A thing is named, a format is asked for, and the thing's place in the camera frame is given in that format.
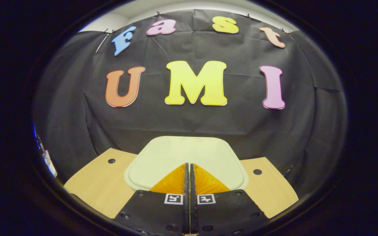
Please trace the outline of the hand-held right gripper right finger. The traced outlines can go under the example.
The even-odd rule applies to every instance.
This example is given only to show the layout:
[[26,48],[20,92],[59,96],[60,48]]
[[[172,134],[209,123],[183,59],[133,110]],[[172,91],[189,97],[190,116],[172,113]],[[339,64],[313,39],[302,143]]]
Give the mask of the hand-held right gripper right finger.
[[268,222],[244,190],[198,194],[195,165],[190,164],[191,234],[253,234]]

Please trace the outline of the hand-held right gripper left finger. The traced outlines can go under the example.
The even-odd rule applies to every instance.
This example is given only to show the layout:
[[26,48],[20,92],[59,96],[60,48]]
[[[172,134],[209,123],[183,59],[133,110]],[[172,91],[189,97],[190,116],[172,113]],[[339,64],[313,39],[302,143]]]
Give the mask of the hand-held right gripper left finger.
[[183,194],[137,190],[114,221],[145,234],[188,234],[189,163],[179,173]]

